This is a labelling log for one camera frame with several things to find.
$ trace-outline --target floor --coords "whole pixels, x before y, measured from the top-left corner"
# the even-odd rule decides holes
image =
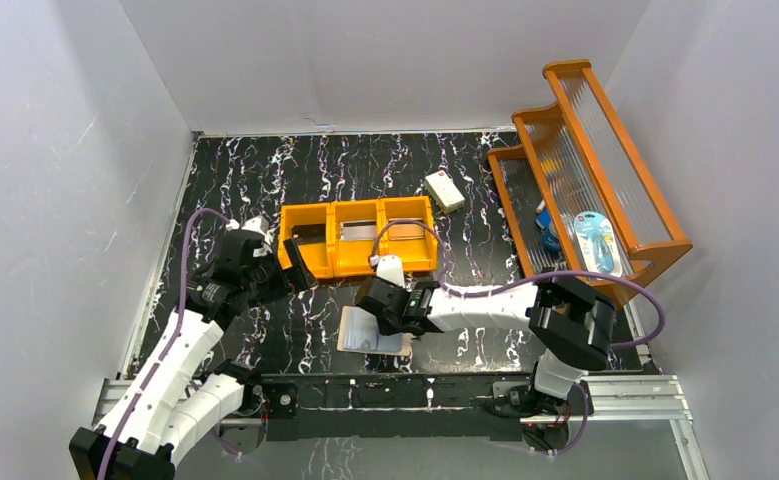
[[[247,443],[256,434],[247,432],[225,434],[245,449],[240,459],[223,454],[207,435],[180,463],[177,480],[687,478],[668,421],[590,422],[580,444],[553,460],[531,455],[523,444],[479,437],[323,438],[265,442],[253,450]]]
[[[177,248],[184,222],[200,207],[240,221],[262,214],[276,229],[282,205],[425,194],[424,176],[444,169],[466,197],[461,210],[436,218],[439,234],[450,246],[441,259],[451,260],[448,280],[486,285],[520,278],[486,159],[490,148],[517,143],[513,132],[200,139],[135,368],[153,350],[176,303]],[[194,266],[213,251],[219,228],[209,218],[196,224],[191,232]],[[324,282],[288,301],[245,312],[202,368],[237,358],[263,373],[530,371],[544,351],[527,333],[465,329],[427,334],[413,342],[409,357],[338,352],[340,310],[352,304],[360,281]],[[615,335],[616,340],[628,338],[626,322],[618,322]],[[612,358],[611,367],[631,370],[640,365],[636,355],[627,352]]]

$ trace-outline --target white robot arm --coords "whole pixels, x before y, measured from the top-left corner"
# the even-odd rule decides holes
[[[376,275],[357,292],[357,307],[376,318],[381,335],[491,327],[533,332],[547,350],[536,365],[532,389],[560,400],[588,371],[607,365],[614,304],[576,278],[499,294],[491,293],[494,287],[450,287],[449,292],[436,282],[418,282],[408,291],[402,268],[399,257],[380,257]]]
[[[94,429],[75,433],[69,449],[80,478],[173,479],[186,452],[221,419],[237,410],[259,410],[258,372],[229,360],[177,406],[198,365],[237,315],[313,283],[292,240],[284,242],[292,263],[284,270],[261,217],[241,228],[233,223],[215,260],[187,281],[182,320],[172,312],[156,348],[117,404]]]

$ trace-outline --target white wall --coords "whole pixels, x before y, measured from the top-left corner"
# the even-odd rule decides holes
[[[654,0],[607,87],[695,248],[657,282],[712,478],[779,478],[779,1]]]
[[[190,149],[117,1],[0,1],[0,479],[75,475]]]
[[[542,67],[608,78],[648,0],[121,0],[192,130],[509,125]]]

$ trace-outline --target clear plastic panel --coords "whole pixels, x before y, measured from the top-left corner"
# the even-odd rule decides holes
[[[536,226],[536,207],[542,200],[542,192],[526,158],[500,160],[498,166],[518,222],[518,232],[524,240],[527,255],[535,272],[543,268],[565,267],[562,255],[552,253],[542,246],[542,231]],[[526,276],[534,272],[524,272]]]
[[[562,73],[558,78],[630,222],[637,242],[646,244],[671,240],[660,214],[589,83],[578,73]]]
[[[542,164],[545,178],[551,187],[554,202],[560,210],[569,241],[580,258],[580,268],[586,269],[574,231],[574,219],[579,213],[587,210],[598,212],[608,219],[610,215],[601,202],[598,191],[592,183],[592,178],[586,170],[563,118],[559,115],[552,115],[539,119],[536,123],[527,124],[527,131],[530,134],[539,162]],[[622,249],[618,236],[616,243],[619,258],[622,259],[622,272],[625,276],[630,275],[633,273],[633,269],[630,262],[627,261],[628,257]]]

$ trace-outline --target black marble surface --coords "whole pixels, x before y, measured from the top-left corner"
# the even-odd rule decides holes
[[[448,281],[489,285],[520,278],[514,243],[486,159],[490,148],[517,143],[513,132],[199,140],[156,293],[157,305],[135,365],[153,350],[176,303],[183,225],[200,207],[217,209],[240,222],[261,214],[276,233],[282,205],[425,194],[424,176],[444,169],[466,197],[462,209],[438,213],[435,219],[439,235],[449,246],[440,259],[451,261]],[[220,229],[210,217],[195,224],[190,270],[210,257]],[[414,340],[409,357],[339,352],[341,308],[353,303],[360,283],[358,278],[324,281],[297,297],[246,311],[202,368],[237,358],[264,373],[529,372],[544,351],[525,332],[464,329]],[[626,322],[618,322],[617,332],[627,338]],[[638,363],[635,354],[612,359],[616,369],[639,369]]]

